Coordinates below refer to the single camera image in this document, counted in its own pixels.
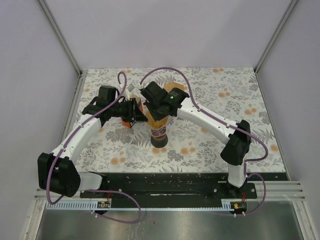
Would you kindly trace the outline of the orange coffee filter box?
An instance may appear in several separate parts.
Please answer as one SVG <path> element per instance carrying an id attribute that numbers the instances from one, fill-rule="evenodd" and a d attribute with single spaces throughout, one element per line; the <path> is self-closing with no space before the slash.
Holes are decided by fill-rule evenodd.
<path id="1" fill-rule="evenodd" d="M 128 128 L 132 128 L 135 123 L 147 122 L 148 119 L 143 113 L 141 98 L 132 95 L 123 103 L 124 115 L 121 117 L 122 124 Z"/>

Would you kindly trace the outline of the clear glass dripper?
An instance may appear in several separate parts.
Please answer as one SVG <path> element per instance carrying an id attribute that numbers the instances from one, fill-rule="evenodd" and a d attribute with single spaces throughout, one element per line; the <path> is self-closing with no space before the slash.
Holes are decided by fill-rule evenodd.
<path id="1" fill-rule="evenodd" d="M 151 136 L 161 136 L 163 134 L 167 134 L 167 124 L 171 119 L 168 118 L 166 125 L 160 129 L 151 130 Z"/>

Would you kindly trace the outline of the red and grey cup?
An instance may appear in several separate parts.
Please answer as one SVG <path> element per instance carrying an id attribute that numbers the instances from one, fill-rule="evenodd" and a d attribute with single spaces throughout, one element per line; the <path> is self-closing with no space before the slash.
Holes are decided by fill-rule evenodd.
<path id="1" fill-rule="evenodd" d="M 150 141 L 155 148 L 164 148 L 168 143 L 168 136 L 166 133 L 159 136 L 152 135 Z"/>

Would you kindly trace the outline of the brown paper coffee filter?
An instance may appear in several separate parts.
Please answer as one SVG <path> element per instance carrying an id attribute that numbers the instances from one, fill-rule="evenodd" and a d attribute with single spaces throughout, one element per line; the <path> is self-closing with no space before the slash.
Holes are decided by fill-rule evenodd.
<path id="1" fill-rule="evenodd" d="M 172 89 L 177 88 L 179 90 L 184 91 L 185 87 L 182 84 L 179 84 L 177 82 L 168 82 L 166 83 L 163 88 L 169 93 Z"/>

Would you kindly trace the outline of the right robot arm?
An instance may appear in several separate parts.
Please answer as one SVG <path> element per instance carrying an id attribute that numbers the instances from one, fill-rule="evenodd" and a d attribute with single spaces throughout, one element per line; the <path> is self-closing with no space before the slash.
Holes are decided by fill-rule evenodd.
<path id="1" fill-rule="evenodd" d="M 187 92 L 177 87 L 168 92 L 152 81 L 142 88 L 140 93 L 145 98 L 143 104 L 155 121 L 167 116 L 178 117 L 207 130 L 223 143 L 225 147 L 220 156 L 228 167 L 228 194 L 233 198 L 239 198 L 245 193 L 244 158 L 251 144 L 251 137 L 247 135 L 250 132 L 250 124 L 247 121 L 242 120 L 237 125 L 235 121 L 196 105 Z"/>

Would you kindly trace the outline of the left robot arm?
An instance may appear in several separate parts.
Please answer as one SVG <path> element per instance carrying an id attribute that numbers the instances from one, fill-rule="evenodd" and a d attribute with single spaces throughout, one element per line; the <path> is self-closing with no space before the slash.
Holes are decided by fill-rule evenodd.
<path id="1" fill-rule="evenodd" d="M 87 190 L 98 198 L 107 195 L 109 186 L 101 174 L 78 172 L 75 165 L 90 139 L 111 118 L 121 118 L 126 123 L 147 122 L 136 99 L 120 101 L 118 93 L 116 87 L 102 85 L 67 138 L 52 152 L 38 157 L 38 184 L 42 190 L 49 189 L 66 197 Z"/>

